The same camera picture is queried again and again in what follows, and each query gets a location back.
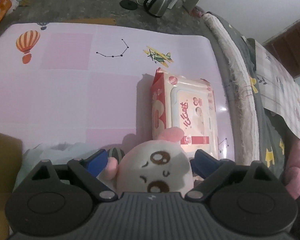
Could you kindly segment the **pink plush toy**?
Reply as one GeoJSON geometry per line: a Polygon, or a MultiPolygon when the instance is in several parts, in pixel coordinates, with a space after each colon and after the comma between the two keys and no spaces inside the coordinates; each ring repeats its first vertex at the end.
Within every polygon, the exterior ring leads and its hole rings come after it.
{"type": "Polygon", "coordinates": [[[180,145],[183,137],[179,127],[167,128],[157,139],[135,146],[121,161],[109,157],[97,179],[118,195],[179,192],[185,196],[194,188],[194,181],[190,161],[180,145]]]}

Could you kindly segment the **white woven mattress edge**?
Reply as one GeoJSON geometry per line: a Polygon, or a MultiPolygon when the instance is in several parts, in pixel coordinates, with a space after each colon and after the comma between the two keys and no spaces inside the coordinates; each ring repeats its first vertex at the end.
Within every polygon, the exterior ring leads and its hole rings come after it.
{"type": "Polygon", "coordinates": [[[228,61],[233,83],[239,128],[239,150],[235,159],[240,165],[250,165],[260,159],[259,128],[254,92],[250,81],[250,51],[247,39],[226,20],[208,12],[203,16],[228,61]]]}

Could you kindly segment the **red pink wipes pack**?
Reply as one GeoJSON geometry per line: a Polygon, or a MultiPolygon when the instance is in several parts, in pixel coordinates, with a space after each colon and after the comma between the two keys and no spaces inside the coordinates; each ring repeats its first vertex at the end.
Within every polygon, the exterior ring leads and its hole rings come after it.
{"type": "Polygon", "coordinates": [[[198,149],[219,158],[215,98],[208,81],[158,68],[151,94],[153,139],[167,128],[179,127],[184,132],[180,144],[189,158],[198,149]]]}

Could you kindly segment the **grey bed blanket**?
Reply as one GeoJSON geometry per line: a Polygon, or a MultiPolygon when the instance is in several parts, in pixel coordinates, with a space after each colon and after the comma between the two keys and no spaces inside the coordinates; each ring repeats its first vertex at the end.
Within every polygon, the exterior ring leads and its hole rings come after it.
{"type": "MultiPolygon", "coordinates": [[[[250,62],[248,63],[248,68],[254,92],[259,128],[259,160],[269,168],[276,178],[282,180],[286,165],[285,135],[287,126],[282,117],[271,113],[271,111],[265,109],[263,106],[256,75],[255,42],[251,39],[247,39],[247,45],[250,51],[250,62]]],[[[230,77],[229,69],[227,72],[226,79],[230,77]]],[[[227,81],[227,83],[231,92],[234,94],[234,88],[232,86],[233,83],[231,81],[227,81]]]]}

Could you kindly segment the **brown cardboard box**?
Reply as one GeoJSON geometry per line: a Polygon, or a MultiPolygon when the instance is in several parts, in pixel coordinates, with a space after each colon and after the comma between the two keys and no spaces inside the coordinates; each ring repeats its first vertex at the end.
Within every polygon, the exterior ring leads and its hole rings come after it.
{"type": "Polygon", "coordinates": [[[0,239],[6,239],[9,235],[5,205],[21,167],[22,153],[21,140],[0,133],[0,239]]]}

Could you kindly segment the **pink pillow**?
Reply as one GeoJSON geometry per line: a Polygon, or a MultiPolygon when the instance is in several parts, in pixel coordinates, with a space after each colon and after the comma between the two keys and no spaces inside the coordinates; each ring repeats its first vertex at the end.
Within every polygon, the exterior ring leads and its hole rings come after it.
{"type": "Polygon", "coordinates": [[[290,195],[300,197],[300,139],[294,138],[285,169],[285,184],[290,195]]]}

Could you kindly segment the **checked patterned sheet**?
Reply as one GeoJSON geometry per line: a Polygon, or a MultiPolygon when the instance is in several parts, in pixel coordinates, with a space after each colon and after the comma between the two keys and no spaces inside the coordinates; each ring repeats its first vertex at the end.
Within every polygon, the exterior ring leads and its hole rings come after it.
{"type": "Polygon", "coordinates": [[[300,139],[300,86],[284,66],[257,41],[256,75],[264,108],[280,115],[300,139]]]}

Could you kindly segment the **brown wooden door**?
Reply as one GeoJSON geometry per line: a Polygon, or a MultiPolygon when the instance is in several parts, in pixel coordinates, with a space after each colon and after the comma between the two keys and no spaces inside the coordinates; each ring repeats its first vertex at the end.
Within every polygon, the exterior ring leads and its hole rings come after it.
{"type": "Polygon", "coordinates": [[[269,41],[264,47],[292,77],[300,75],[300,23],[269,41]]]}

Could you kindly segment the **black kettle base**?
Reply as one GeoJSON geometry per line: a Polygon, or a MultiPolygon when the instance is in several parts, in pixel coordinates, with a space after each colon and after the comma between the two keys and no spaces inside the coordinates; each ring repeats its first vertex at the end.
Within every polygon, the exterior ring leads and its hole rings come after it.
{"type": "Polygon", "coordinates": [[[131,0],[120,1],[120,6],[126,10],[136,10],[138,8],[138,4],[131,0]]]}

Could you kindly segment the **steel electric kettle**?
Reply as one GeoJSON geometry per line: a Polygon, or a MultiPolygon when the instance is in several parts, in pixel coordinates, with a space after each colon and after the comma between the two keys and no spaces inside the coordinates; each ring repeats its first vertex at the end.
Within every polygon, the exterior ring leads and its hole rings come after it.
{"type": "Polygon", "coordinates": [[[149,15],[155,18],[161,18],[168,9],[171,1],[172,0],[145,0],[143,7],[149,15]]]}

